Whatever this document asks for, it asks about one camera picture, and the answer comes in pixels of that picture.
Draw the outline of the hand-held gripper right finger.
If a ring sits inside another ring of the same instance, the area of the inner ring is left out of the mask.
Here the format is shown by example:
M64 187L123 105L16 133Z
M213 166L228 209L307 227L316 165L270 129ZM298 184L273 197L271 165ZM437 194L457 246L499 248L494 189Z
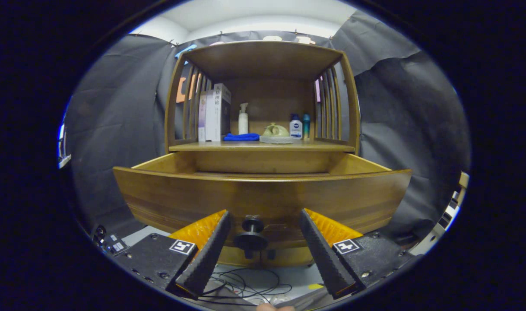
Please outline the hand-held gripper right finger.
M299 228L334 299L365 291L415 262L408 250L380 232L362 234L316 211L302 209Z

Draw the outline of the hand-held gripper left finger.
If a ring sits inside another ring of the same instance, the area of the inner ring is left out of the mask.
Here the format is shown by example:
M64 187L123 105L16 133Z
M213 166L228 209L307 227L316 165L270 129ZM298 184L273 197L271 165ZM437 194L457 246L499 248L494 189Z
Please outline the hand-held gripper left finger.
M171 235L150 234L115 260L148 285L198 299L213 274L231 224L229 211L221 210Z

